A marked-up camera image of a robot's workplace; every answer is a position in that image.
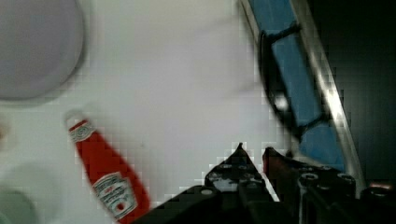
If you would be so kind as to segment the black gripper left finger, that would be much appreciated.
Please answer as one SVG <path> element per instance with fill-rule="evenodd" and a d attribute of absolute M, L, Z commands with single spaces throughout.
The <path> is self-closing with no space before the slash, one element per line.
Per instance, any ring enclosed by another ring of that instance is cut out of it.
<path fill-rule="evenodd" d="M 263 180 L 242 143 L 205 176 L 205 186 L 216 188 L 220 192 L 237 192 L 238 186 L 247 182 L 262 183 Z"/>

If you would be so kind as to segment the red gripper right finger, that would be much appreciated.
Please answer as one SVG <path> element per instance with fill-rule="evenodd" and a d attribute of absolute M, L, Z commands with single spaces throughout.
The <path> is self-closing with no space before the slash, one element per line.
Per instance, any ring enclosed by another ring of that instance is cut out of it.
<path fill-rule="evenodd" d="M 267 147 L 262 155 L 263 172 L 269 179 L 278 199 L 292 215 L 299 213 L 300 188 L 298 187 L 301 164 Z"/>

